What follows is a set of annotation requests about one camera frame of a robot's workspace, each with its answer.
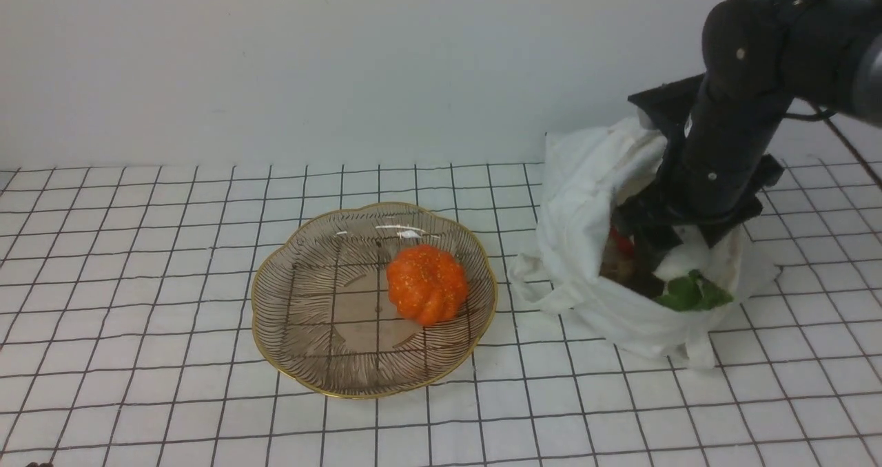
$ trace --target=plate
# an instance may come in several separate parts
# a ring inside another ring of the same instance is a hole
[[[423,243],[450,251],[469,280],[456,317],[427,328],[399,316],[385,280],[399,251]],[[415,205],[378,203],[312,219],[264,260],[252,285],[252,332],[275,369],[313,391],[386,397],[457,369],[497,299],[475,234]]]

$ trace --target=grid tablecloth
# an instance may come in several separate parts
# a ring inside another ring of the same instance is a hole
[[[618,351],[511,300],[541,163],[20,169],[0,196],[2,467],[597,467],[882,461],[882,191],[803,159],[747,225],[784,266],[719,367]],[[327,399],[252,340],[249,284],[303,220],[378,200],[462,222],[498,314],[441,382]]]

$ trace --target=red vegetable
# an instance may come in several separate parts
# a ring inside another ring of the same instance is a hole
[[[453,319],[469,296],[466,270],[432,245],[402,250],[387,267],[387,281],[389,301],[401,317],[422,326]]]
[[[618,253],[622,256],[626,256],[628,259],[634,258],[634,245],[616,231],[613,226],[609,226],[609,238],[612,238],[613,241],[615,241],[615,248],[617,248]]]

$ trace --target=white cloth bag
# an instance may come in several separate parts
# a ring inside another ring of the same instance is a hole
[[[734,295],[723,307],[678,313],[599,275],[615,198],[631,179],[651,176],[665,144],[637,118],[549,134],[536,244],[517,256],[508,276],[515,297],[545,313],[574,309],[594,332],[624,350],[647,358],[678,355],[693,369],[711,369],[715,357],[708,332],[778,275],[743,229],[719,241],[703,269],[706,278]],[[551,293],[527,282],[543,271],[554,286]]]

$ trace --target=pumpkin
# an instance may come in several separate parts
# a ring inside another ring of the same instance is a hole
[[[432,245],[406,248],[387,267],[389,301],[422,326],[453,319],[469,296],[466,270]]]

